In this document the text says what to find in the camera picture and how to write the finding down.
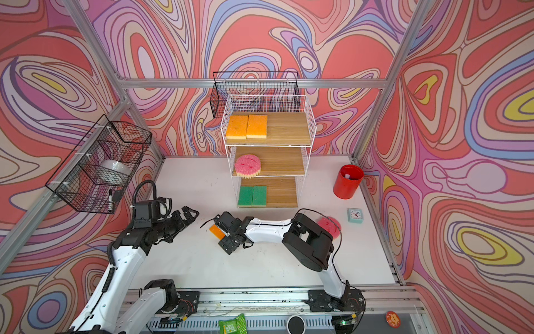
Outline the orange yellow sponge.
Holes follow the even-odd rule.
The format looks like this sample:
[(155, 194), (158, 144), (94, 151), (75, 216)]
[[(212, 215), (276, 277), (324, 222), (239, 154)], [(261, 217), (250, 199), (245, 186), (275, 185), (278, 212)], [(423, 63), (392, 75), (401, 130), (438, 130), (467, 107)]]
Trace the orange yellow sponge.
[(222, 231), (217, 225), (212, 225), (210, 228), (209, 228), (209, 231), (215, 236), (217, 237), (219, 240), (223, 240), (225, 237), (226, 237), (226, 234), (224, 231)]
[(268, 116), (253, 114), (248, 117), (246, 139), (266, 139)]
[(229, 140), (246, 140), (248, 128), (248, 116), (233, 115), (229, 118), (226, 139)]

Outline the pink smiley sponge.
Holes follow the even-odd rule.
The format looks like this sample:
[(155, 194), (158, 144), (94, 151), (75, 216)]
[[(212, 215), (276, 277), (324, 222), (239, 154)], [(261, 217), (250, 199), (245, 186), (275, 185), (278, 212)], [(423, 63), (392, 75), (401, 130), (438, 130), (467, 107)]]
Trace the pink smiley sponge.
[(317, 221), (317, 224), (330, 233), (333, 239), (336, 239), (341, 235), (339, 222), (333, 217), (322, 217)]
[(236, 159), (234, 171), (240, 178), (254, 178), (261, 173), (261, 160), (254, 154), (242, 155)]

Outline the yellow green sponge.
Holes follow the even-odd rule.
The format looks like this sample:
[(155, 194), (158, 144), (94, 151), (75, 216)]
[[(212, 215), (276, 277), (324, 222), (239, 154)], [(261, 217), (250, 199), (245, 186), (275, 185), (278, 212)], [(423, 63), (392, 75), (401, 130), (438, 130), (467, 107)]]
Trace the yellow green sponge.
[(241, 186), (238, 197), (238, 207), (252, 207), (253, 206), (253, 186)]
[(253, 187), (253, 207), (266, 207), (267, 206), (267, 186), (254, 186)]

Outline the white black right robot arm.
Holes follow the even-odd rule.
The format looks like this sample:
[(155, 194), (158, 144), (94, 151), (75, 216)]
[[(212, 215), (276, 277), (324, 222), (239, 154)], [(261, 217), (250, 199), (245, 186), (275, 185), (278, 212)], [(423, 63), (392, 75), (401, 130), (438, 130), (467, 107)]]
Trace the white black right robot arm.
[(239, 247), (258, 243), (282, 244), (303, 267), (316, 272), (322, 289), (311, 289), (305, 303), (312, 312), (360, 312), (363, 298), (343, 279), (335, 267), (334, 237), (308, 216), (297, 213), (283, 221), (255, 217), (236, 218), (229, 212), (217, 215), (210, 231), (228, 255)]

